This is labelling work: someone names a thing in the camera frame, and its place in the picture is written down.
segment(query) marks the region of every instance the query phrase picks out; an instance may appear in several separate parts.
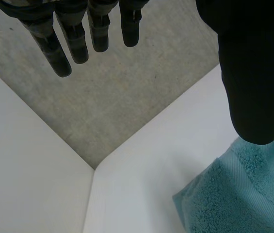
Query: concrete floor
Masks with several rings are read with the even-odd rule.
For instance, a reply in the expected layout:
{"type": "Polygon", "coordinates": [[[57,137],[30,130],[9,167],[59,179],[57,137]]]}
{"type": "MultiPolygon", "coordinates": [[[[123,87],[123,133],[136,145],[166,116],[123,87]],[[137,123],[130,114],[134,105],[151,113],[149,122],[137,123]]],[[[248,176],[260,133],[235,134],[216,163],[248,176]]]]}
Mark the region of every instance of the concrete floor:
{"type": "Polygon", "coordinates": [[[218,64],[216,34],[194,0],[151,0],[142,11],[141,37],[126,48],[119,9],[110,14],[110,46],[94,52],[87,17],[89,61],[73,63],[58,23],[54,28],[72,66],[56,76],[30,33],[0,11],[0,77],[90,166],[218,64]]]}

